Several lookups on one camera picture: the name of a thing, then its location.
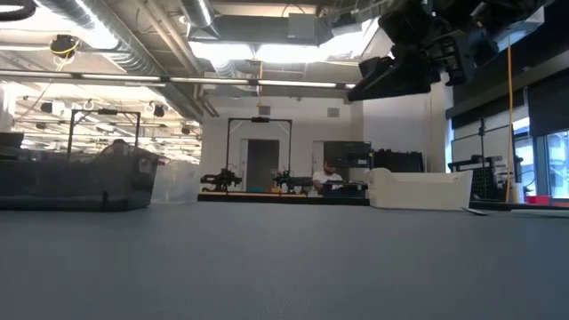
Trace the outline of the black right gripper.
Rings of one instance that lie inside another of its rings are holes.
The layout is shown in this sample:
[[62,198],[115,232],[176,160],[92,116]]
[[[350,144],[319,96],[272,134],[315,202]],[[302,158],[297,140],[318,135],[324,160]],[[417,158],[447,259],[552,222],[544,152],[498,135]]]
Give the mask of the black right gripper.
[[348,100],[376,100],[430,92],[441,81],[440,72],[449,76],[446,85],[464,84],[474,73],[468,36],[454,30],[415,44],[395,44],[395,58],[372,57],[359,62],[363,77],[348,92]]

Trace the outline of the black metal gantry frame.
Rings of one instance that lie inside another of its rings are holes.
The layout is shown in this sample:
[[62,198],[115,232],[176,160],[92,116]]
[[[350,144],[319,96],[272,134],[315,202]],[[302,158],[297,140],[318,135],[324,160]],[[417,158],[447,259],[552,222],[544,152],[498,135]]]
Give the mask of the black metal gantry frame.
[[230,117],[227,121],[225,168],[243,179],[235,190],[246,190],[248,140],[278,140],[278,171],[292,169],[293,121],[268,116]]
[[[141,112],[138,112],[138,111],[121,111],[121,110],[111,109],[111,108],[101,108],[101,109],[97,109],[96,111],[94,109],[92,109],[92,110],[71,109],[71,116],[70,116],[70,122],[69,122],[69,128],[68,128],[68,145],[67,145],[67,159],[68,160],[71,157],[75,126],[77,124],[80,124],[83,121],[82,119],[85,116],[89,116],[93,111],[95,113],[97,113],[98,115],[103,115],[103,116],[117,116],[119,114],[122,114],[125,116],[127,116],[127,115],[136,116],[134,147],[137,148],[139,146]],[[76,114],[77,113],[81,113],[83,115],[83,117],[76,120]]]

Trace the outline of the whiteboard panel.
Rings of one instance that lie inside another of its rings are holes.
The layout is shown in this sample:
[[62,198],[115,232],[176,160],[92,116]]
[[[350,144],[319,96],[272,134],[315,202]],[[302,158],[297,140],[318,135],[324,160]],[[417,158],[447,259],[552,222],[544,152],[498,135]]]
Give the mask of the whiteboard panel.
[[[511,141],[510,134],[511,129],[507,125],[485,132],[485,157],[502,157],[502,160],[496,163],[497,172],[506,172],[508,159],[513,159],[512,151],[509,150],[509,142]],[[480,140],[477,132],[469,136],[453,140],[451,147],[451,162],[468,160],[473,155],[480,155]]]

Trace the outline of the grey ceiling unit box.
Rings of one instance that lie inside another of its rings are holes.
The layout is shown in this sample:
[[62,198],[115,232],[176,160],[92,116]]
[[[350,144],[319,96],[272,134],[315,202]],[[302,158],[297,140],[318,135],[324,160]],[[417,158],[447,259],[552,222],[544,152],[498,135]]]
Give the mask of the grey ceiling unit box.
[[305,13],[290,13],[288,15],[287,37],[290,39],[312,39],[316,35],[317,19],[314,15]]

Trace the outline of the person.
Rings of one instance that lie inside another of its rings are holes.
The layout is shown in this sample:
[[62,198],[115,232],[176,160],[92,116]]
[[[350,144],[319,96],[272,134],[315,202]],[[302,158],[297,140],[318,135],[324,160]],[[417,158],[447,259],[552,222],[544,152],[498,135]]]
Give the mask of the person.
[[335,168],[328,163],[328,160],[324,160],[322,170],[313,173],[313,189],[318,195],[321,195],[323,190],[337,190],[342,188],[342,185],[333,184],[334,181],[343,181],[343,178],[336,172]]

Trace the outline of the orange-edged background table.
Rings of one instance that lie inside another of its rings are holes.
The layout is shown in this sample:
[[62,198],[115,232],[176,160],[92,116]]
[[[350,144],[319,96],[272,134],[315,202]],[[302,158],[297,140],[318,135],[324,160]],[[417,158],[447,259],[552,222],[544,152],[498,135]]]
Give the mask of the orange-edged background table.
[[260,196],[260,197],[291,197],[291,198],[307,198],[306,194],[290,194],[290,193],[255,193],[255,192],[236,192],[236,191],[229,191],[229,192],[199,192],[199,196]]

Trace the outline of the white plastic bin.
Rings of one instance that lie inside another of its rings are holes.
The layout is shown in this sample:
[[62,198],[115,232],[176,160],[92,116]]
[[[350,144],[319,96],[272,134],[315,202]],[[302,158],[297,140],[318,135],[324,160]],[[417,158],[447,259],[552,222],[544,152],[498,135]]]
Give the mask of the white plastic bin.
[[381,209],[460,211],[469,207],[472,171],[454,173],[391,172],[366,174],[370,206]]

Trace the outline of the grey door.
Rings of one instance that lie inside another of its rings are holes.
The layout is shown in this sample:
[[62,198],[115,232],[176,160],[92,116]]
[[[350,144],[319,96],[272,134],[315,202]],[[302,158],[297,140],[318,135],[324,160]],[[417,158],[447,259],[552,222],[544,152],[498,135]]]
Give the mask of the grey door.
[[278,161],[278,140],[248,140],[246,190],[268,193],[278,171]]

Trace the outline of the long ceiling tube light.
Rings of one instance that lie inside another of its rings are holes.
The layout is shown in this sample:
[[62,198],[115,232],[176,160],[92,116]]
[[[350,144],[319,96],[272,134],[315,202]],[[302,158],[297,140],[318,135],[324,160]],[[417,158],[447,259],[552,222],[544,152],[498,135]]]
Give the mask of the long ceiling tube light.
[[300,87],[316,89],[337,89],[350,90],[355,84],[331,83],[331,82],[310,82],[295,80],[273,80],[273,79],[249,79],[249,78],[215,78],[200,76],[140,76],[140,75],[115,75],[115,74],[93,74],[77,72],[46,72],[29,70],[0,69],[0,78],[23,80],[31,79],[39,82],[40,80],[57,81],[92,81],[120,84],[140,84],[140,85],[166,85],[166,84],[214,84],[214,85],[240,85],[240,86],[275,86],[275,87]]

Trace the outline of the round silver air duct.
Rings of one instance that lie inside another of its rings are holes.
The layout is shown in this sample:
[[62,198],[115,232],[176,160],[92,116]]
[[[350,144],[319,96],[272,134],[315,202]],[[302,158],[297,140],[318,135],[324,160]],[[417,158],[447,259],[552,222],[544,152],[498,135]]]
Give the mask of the round silver air duct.
[[180,8],[192,28],[203,30],[206,34],[219,38],[214,24],[215,11],[209,0],[178,0]]

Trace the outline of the black pegboard cart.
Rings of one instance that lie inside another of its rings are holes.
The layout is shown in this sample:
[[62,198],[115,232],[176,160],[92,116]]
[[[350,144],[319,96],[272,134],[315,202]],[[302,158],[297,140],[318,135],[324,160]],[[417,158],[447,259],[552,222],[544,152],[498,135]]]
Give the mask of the black pegboard cart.
[[447,166],[451,172],[472,172],[472,200],[500,201],[502,194],[496,178],[496,163],[501,160],[501,156],[473,155],[468,160],[451,162]]

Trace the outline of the dark translucent plastic bin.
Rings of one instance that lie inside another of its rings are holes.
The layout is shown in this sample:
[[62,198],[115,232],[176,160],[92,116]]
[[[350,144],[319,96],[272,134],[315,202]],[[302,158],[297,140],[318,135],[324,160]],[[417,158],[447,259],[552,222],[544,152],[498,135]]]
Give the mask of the dark translucent plastic bin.
[[[0,134],[0,141],[7,135]],[[123,212],[149,206],[159,156],[126,143],[99,154],[0,143],[0,210]]]

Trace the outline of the window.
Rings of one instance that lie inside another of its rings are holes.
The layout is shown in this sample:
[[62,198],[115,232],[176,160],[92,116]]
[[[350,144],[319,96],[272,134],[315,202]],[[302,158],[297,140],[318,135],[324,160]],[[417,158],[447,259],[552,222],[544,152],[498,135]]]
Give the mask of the window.
[[517,178],[525,195],[569,200],[569,131],[534,138],[528,117],[516,121],[513,128]]

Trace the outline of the clear plastic bin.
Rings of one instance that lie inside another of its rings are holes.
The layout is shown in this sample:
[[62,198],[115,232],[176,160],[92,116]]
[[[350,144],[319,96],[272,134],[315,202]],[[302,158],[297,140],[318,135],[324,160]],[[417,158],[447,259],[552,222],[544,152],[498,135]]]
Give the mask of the clear plastic bin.
[[193,204],[199,193],[199,165],[171,161],[159,165],[151,197],[152,204]]

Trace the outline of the spiral silver air duct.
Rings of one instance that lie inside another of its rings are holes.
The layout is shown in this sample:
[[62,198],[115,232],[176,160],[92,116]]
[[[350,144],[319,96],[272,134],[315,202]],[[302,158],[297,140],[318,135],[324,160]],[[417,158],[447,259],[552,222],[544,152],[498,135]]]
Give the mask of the spiral silver air duct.
[[162,76],[165,70],[103,0],[37,0],[96,38],[96,49],[114,53],[110,60],[129,75]]

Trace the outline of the dark monitor equipment stack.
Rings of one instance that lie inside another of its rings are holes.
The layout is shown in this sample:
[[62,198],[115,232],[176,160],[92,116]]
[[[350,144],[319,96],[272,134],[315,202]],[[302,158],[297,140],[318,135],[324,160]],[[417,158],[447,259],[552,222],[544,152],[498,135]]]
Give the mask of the dark monitor equipment stack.
[[325,161],[344,180],[361,180],[373,167],[372,145],[365,141],[325,141]]

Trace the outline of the black storage cases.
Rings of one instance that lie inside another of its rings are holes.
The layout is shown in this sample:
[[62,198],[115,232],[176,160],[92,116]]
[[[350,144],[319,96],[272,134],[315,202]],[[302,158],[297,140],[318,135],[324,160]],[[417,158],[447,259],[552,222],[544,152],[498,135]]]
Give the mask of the black storage cases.
[[380,149],[373,155],[374,168],[386,168],[391,172],[424,172],[422,153],[394,152]]

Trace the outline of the dark desk box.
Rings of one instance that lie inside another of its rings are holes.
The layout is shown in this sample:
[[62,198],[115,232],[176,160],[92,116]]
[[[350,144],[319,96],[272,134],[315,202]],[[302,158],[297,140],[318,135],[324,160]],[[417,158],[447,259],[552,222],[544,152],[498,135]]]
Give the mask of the dark desk box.
[[365,198],[368,185],[361,181],[327,181],[318,194],[334,198]]

